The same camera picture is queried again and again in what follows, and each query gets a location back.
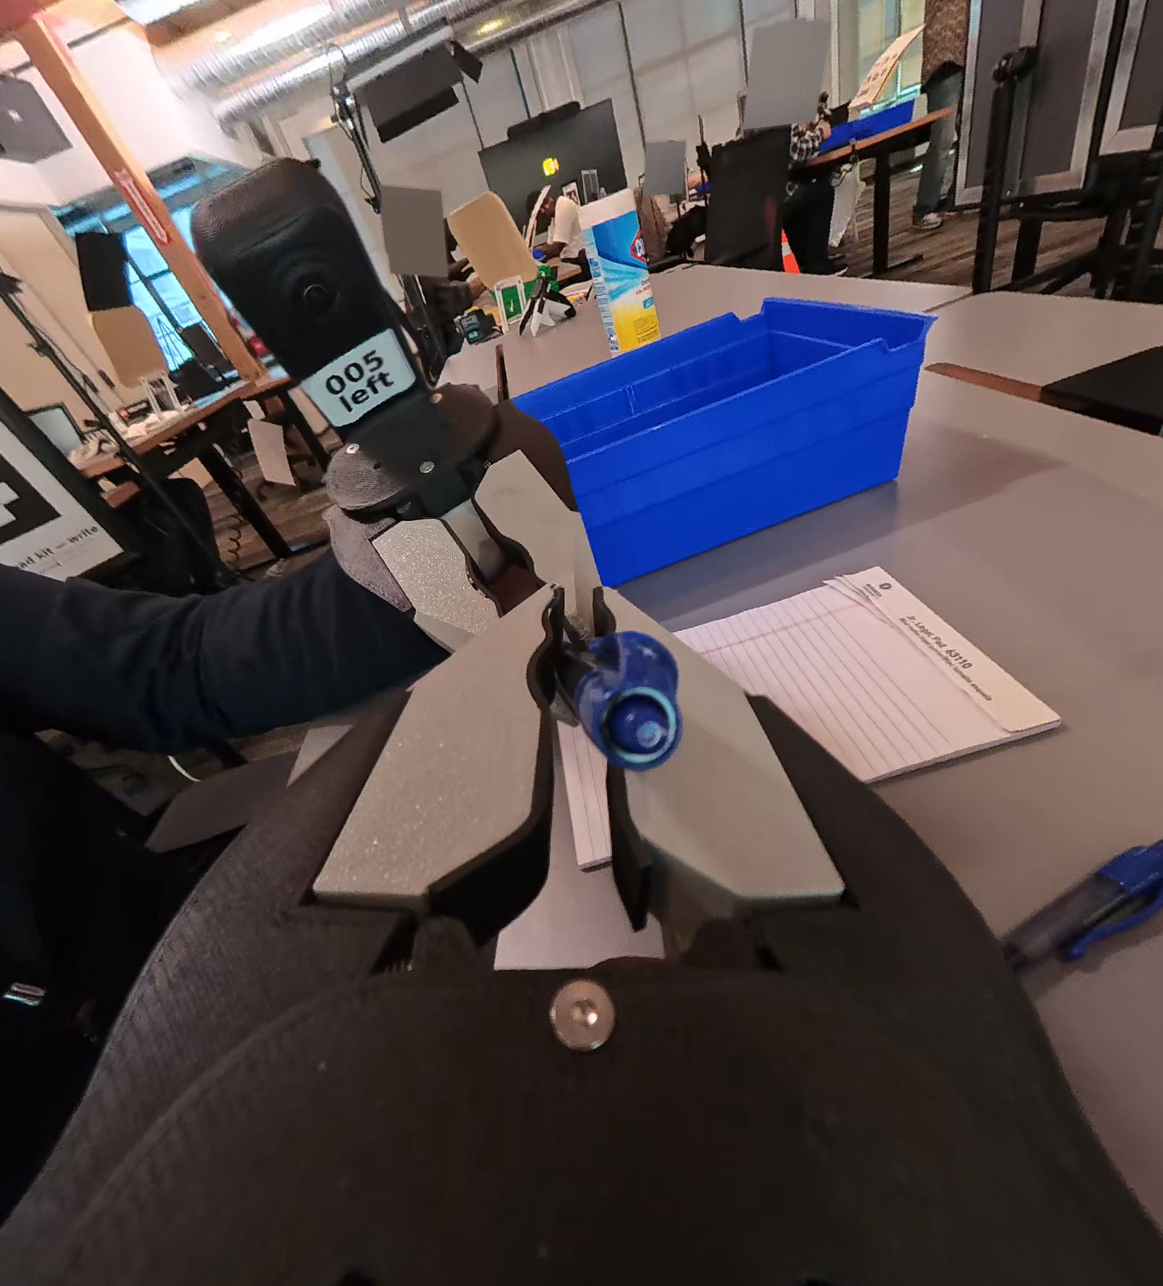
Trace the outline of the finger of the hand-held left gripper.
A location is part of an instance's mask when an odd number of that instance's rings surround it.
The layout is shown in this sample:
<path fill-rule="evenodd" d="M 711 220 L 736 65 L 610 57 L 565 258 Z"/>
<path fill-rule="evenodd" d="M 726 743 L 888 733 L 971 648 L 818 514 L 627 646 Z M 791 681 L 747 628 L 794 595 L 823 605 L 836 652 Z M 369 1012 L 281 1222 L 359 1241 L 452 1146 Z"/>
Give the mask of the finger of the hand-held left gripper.
<path fill-rule="evenodd" d="M 502 609 L 444 520 L 401 520 L 369 541 L 418 628 L 448 653 L 493 629 Z"/>
<path fill-rule="evenodd" d="M 502 550 L 521 554 L 541 582 L 562 590 L 565 613 L 592 612 L 598 570 L 584 519 L 522 451 L 489 466 L 472 506 Z"/>

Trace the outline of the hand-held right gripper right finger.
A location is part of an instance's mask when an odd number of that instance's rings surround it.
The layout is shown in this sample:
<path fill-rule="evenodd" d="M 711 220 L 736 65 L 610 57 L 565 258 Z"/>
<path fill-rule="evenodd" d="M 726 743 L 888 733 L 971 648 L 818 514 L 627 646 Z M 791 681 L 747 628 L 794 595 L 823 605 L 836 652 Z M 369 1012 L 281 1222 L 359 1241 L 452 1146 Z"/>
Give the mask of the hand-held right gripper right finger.
<path fill-rule="evenodd" d="M 837 900 L 844 879 L 748 693 L 613 587 L 594 590 L 592 617 L 649 634 L 679 672 L 677 747 L 648 770 L 605 770 L 610 873 L 631 926 L 695 929 Z"/>

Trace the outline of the blue retractable pen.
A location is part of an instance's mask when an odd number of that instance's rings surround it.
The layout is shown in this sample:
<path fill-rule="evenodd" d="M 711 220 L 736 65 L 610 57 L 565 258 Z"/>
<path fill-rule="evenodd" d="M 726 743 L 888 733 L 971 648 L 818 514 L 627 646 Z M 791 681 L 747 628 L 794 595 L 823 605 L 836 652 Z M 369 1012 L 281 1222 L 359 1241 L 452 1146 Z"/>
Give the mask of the blue retractable pen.
<path fill-rule="evenodd" d="M 1163 838 L 1130 846 L 1043 904 L 1002 938 L 1011 972 L 1069 965 L 1163 910 Z"/>
<path fill-rule="evenodd" d="M 679 745 L 679 666 L 653 636 L 624 629 L 568 641 L 553 676 L 561 707 L 608 763 L 651 770 Z"/>

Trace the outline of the white legal pad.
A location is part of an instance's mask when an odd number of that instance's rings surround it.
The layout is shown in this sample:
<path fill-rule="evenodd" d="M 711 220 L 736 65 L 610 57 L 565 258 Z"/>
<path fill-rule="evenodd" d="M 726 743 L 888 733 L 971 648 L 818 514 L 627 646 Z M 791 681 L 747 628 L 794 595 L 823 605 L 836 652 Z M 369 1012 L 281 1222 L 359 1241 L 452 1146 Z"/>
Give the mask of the white legal pad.
<path fill-rule="evenodd" d="M 1062 717 L 881 566 L 669 632 L 865 784 L 1047 731 Z M 610 764 L 558 725 L 574 851 L 610 861 Z"/>

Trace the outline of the blue plastic bin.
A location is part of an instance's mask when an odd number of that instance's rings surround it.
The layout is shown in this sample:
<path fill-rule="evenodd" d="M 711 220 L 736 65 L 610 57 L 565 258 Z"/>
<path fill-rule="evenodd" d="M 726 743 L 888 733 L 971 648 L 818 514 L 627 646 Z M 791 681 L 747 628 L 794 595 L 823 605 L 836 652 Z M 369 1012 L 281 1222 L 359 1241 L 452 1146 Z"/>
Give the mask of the blue plastic bin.
<path fill-rule="evenodd" d="M 514 397 L 620 586 L 893 480 L 935 317 L 767 297 Z"/>

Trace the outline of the person's left forearm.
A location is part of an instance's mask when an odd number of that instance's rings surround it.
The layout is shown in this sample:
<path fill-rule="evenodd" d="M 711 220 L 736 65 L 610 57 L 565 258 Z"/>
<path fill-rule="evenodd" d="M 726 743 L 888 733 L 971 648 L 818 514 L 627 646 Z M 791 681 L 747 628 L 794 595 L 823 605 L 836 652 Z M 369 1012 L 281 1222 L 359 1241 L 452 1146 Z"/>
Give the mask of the person's left forearm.
<path fill-rule="evenodd" d="M 330 715 L 446 656 L 329 555 L 178 598 L 0 563 L 0 733 L 174 752 Z"/>

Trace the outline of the grey desk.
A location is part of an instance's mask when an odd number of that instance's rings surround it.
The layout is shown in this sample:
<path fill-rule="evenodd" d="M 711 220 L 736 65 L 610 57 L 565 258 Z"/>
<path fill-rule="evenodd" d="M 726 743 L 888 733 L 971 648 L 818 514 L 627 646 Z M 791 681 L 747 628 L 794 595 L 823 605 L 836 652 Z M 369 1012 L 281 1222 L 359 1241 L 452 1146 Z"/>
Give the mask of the grey desk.
<path fill-rule="evenodd" d="M 877 784 L 1003 933 L 1163 837 L 1163 440 L 927 368 L 899 476 L 629 581 L 672 630 L 882 567 L 1061 728 Z M 1030 988 L 1163 1228 L 1163 912 Z"/>

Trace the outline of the paned window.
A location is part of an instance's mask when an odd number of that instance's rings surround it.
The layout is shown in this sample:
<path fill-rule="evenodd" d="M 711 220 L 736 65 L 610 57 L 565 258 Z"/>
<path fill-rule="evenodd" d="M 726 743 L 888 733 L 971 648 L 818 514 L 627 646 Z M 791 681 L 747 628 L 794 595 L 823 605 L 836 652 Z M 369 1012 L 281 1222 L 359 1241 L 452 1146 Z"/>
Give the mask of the paned window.
<path fill-rule="evenodd" d="M 241 165 L 234 161 L 187 155 L 154 168 L 148 176 L 156 195 L 167 207 L 174 227 L 191 246 L 190 215 L 194 206 L 241 172 Z M 72 239 L 80 232 L 91 231 L 108 232 L 120 239 L 124 277 L 132 301 L 158 336 L 170 328 L 180 332 L 188 325 L 203 324 L 199 309 L 116 188 L 108 186 L 75 200 L 53 204 L 49 212 Z"/>

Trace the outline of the beige board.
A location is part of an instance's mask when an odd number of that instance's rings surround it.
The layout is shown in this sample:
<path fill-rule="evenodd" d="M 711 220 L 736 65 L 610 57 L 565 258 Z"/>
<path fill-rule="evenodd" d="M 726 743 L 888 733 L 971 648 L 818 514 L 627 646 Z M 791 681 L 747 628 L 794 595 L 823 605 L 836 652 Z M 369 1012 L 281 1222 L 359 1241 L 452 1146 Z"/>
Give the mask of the beige board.
<path fill-rule="evenodd" d="M 151 324 L 135 305 L 93 309 L 87 320 L 116 385 L 135 388 L 168 373 Z"/>

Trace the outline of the black flag panel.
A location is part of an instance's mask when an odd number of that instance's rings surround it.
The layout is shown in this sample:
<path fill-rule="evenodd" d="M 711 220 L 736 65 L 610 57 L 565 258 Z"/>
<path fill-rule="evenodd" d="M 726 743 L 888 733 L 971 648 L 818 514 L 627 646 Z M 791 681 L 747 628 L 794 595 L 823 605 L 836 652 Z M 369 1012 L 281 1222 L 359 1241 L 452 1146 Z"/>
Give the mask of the black flag panel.
<path fill-rule="evenodd" d="M 87 311 L 104 313 L 129 307 L 132 295 L 121 238 L 113 232 L 91 230 L 76 232 L 73 243 Z"/>

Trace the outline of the black studio light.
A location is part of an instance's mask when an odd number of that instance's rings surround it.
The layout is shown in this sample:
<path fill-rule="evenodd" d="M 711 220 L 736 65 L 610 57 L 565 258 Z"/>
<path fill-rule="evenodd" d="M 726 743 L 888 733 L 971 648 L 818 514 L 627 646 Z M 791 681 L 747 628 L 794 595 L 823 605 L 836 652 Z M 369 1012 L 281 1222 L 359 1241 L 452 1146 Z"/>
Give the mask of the black studio light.
<path fill-rule="evenodd" d="M 458 85 L 475 84 L 482 60 L 455 40 L 413 50 L 387 69 L 373 68 L 349 86 L 381 143 L 391 141 L 458 104 Z"/>

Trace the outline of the black monitor screen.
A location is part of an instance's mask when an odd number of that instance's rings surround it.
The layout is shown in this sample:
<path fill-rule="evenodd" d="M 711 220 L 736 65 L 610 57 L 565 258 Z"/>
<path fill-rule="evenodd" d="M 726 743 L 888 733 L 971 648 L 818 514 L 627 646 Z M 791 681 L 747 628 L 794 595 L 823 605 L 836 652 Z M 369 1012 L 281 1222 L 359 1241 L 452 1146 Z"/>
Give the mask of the black monitor screen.
<path fill-rule="evenodd" d="M 519 224 L 545 186 L 556 196 L 574 184 L 586 200 L 629 184 L 610 98 L 568 102 L 518 121 L 505 140 L 479 149 L 478 160 L 489 190 Z"/>

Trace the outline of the black phone on table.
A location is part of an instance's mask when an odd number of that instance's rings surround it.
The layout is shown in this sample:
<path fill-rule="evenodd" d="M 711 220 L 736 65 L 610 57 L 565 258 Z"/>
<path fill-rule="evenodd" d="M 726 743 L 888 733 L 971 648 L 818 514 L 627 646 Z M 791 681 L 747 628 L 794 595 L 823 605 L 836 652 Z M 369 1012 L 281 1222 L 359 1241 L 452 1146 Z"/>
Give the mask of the black phone on table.
<path fill-rule="evenodd" d="M 1156 435 L 1163 428 L 1163 345 L 1042 385 L 1057 409 Z"/>

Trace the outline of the wooden post red label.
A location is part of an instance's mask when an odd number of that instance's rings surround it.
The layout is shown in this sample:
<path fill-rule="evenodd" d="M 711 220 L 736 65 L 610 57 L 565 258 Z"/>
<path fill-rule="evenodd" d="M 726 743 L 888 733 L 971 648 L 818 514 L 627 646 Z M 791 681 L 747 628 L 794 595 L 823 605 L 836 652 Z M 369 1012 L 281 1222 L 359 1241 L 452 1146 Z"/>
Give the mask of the wooden post red label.
<path fill-rule="evenodd" d="M 113 128 L 73 56 L 52 29 L 44 9 L 28 13 L 12 33 L 200 313 L 203 325 L 233 364 L 237 377 L 247 384 L 265 380 L 265 368 L 230 321 L 202 262 L 174 226 L 167 206 L 135 152 Z"/>

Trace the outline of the silver ventilation duct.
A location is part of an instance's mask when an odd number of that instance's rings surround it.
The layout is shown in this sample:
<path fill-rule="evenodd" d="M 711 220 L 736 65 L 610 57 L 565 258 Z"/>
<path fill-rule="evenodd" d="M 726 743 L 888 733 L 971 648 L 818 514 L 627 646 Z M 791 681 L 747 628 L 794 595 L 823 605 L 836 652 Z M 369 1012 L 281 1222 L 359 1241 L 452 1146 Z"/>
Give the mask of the silver ventilation duct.
<path fill-rule="evenodd" d="M 472 53 L 597 7 L 597 2 L 198 2 L 144 29 L 158 72 L 226 115 L 293 94 L 326 74 L 391 66 L 443 41 Z"/>

